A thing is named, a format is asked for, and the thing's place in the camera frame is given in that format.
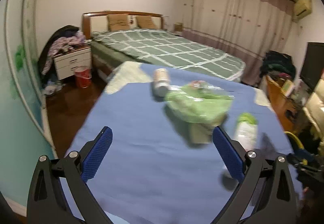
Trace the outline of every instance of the nightstand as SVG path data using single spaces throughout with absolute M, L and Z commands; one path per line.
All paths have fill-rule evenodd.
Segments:
M 53 60 L 58 79 L 65 79 L 74 75 L 74 69 L 77 67 L 87 66 L 91 68 L 91 47 L 89 45 L 80 46 L 54 56 Z

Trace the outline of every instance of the black monitor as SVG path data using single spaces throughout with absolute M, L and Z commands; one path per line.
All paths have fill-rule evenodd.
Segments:
M 308 43 L 300 78 L 314 90 L 324 69 L 324 43 Z

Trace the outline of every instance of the blue tablecloth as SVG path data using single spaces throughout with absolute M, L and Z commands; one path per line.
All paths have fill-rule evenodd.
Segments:
M 151 77 L 156 68 L 141 65 Z M 173 85 L 205 80 L 234 95 L 223 124 L 229 136 L 234 134 L 237 117 L 250 112 L 259 122 L 256 148 L 266 148 L 273 158 L 276 154 L 269 152 L 271 148 L 284 154 L 292 151 L 275 113 L 255 104 L 254 88 L 184 70 L 168 71 Z M 215 146 L 192 145 L 186 124 L 152 95 L 151 83 L 127 84 L 114 94 L 103 92 L 68 152 L 80 150 L 104 126 L 111 127 L 113 142 L 87 184 L 106 212 L 130 224 L 210 223 L 233 193 L 236 183 L 223 176 L 224 163 Z M 295 179 L 295 170 L 290 171 L 300 195 L 301 183 Z M 63 188 L 73 213 L 80 217 L 66 182 Z M 244 217 L 252 209 L 251 203 Z

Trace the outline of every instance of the red trash bin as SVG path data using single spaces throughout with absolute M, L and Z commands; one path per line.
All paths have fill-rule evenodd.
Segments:
M 91 84 L 91 70 L 87 66 L 77 67 L 74 76 L 79 88 L 87 88 Z

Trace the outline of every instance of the screw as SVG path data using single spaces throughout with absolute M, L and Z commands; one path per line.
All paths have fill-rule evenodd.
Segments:
M 72 152 L 69 153 L 69 157 L 71 157 L 71 158 L 75 158 L 77 156 L 78 156 L 78 152 L 77 151 L 72 151 Z
M 46 155 L 42 155 L 40 158 L 39 158 L 40 162 L 44 162 L 46 160 Z
M 285 161 L 285 159 L 282 156 L 279 156 L 278 160 L 279 160 L 280 163 L 283 163 Z
M 249 152 L 247 153 L 247 155 L 248 155 L 249 157 L 251 157 L 251 158 L 255 158 L 255 157 L 257 156 L 257 154 L 256 154 L 255 152 L 253 152 L 253 151 L 249 151 Z

